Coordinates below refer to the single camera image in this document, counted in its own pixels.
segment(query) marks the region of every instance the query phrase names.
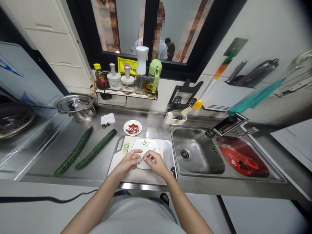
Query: gray t-shirt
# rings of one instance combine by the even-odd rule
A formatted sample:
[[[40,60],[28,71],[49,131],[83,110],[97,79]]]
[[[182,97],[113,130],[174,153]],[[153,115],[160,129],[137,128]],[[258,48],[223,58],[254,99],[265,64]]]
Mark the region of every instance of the gray t-shirt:
[[[185,234],[160,204],[145,198],[122,195],[113,198],[101,223],[90,234]]]

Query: metal rack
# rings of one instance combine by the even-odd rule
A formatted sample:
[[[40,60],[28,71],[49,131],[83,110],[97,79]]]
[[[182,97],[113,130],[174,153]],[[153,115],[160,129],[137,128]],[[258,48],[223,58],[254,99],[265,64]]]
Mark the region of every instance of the metal rack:
[[[98,102],[98,94],[101,94],[101,93],[105,93],[105,94],[112,94],[112,95],[117,95],[117,96],[124,96],[126,98],[125,100],[125,104],[123,106],[120,106],[120,105],[113,105],[113,104],[102,104],[102,103],[99,103]],[[128,97],[131,97],[131,98],[143,98],[143,99],[147,99],[147,100],[156,100],[158,99],[158,93],[153,96],[153,97],[149,97],[147,94],[142,94],[142,93],[135,93],[135,92],[127,92],[127,93],[124,93],[123,91],[120,91],[120,90],[113,90],[113,89],[104,89],[104,90],[101,90],[101,89],[97,89],[95,91],[95,94],[97,96],[97,104],[98,105],[106,105],[106,106],[118,106],[118,107],[125,107],[127,105],[127,101],[128,101]]]

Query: hand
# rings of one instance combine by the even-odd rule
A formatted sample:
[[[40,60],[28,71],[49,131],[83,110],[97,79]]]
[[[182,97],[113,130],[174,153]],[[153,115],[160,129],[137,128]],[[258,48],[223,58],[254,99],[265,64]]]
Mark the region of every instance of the hand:
[[[156,153],[155,151],[147,151],[143,156],[143,160],[152,169],[152,171],[161,178],[164,179],[164,177],[166,177],[168,174],[171,174],[160,154]]]
[[[142,152],[143,151],[141,149],[132,150],[120,161],[111,174],[116,175],[119,180],[123,179],[126,175],[128,175],[131,169],[136,168],[137,164],[140,164],[142,159],[136,153]]]

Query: white bottle cap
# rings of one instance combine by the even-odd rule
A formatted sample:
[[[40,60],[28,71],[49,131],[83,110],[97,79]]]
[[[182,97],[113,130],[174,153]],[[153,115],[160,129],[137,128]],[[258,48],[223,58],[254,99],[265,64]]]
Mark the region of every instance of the white bottle cap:
[[[134,77],[130,76],[130,67],[125,66],[126,75],[121,77],[121,83],[125,85],[134,84]]]
[[[149,53],[149,48],[146,46],[137,46],[137,66],[136,72],[139,75],[146,74],[146,60],[148,60],[147,54]]]
[[[107,77],[109,80],[111,80],[111,81],[119,80],[120,77],[121,77],[121,74],[116,73],[115,64],[110,63],[110,69],[111,69],[111,70],[110,70],[111,73],[108,73],[108,74],[106,75],[106,77]]]

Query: small white plate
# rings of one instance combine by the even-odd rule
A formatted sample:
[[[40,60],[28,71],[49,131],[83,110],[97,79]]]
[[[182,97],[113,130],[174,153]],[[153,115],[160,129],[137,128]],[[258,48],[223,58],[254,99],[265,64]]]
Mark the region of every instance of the small white plate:
[[[136,153],[137,155],[139,155],[141,158],[143,158],[144,154],[149,151],[149,150],[154,150],[156,153],[160,152],[159,149],[159,145],[156,141],[152,140],[152,139],[147,139],[147,141],[149,142],[149,144],[146,146],[145,144],[143,145],[143,143],[145,143],[144,141],[145,139],[136,139],[133,146],[132,146],[132,150],[134,149],[138,149],[138,150],[142,150],[142,153]],[[143,170],[150,170],[150,167],[146,164],[146,162],[144,160],[142,160],[140,162],[140,164],[137,165],[137,168],[139,169],[143,169]]]
[[[135,134],[130,134],[126,131],[126,129],[129,127],[129,125],[131,124],[136,124],[139,127],[139,131]],[[123,126],[124,132],[129,135],[129,136],[136,136],[138,134],[140,134],[140,132],[142,131],[142,124],[139,121],[136,120],[129,120],[128,122],[126,122]]]

